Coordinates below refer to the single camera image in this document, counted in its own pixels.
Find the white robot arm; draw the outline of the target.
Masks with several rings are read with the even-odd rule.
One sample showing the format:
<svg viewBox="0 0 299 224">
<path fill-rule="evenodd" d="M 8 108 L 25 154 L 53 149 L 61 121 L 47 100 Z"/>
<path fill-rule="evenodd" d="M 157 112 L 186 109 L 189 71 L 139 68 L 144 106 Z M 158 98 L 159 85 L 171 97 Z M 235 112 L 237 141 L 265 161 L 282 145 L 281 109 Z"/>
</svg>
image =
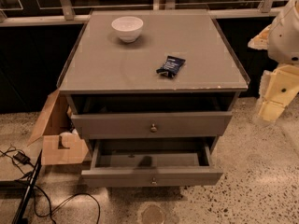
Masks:
<svg viewBox="0 0 299 224">
<path fill-rule="evenodd" d="M 257 112 L 261 120 L 275 122 L 299 92 L 299 0 L 290 0 L 248 47 L 265 49 L 278 63 L 274 71 L 263 72 Z"/>
</svg>

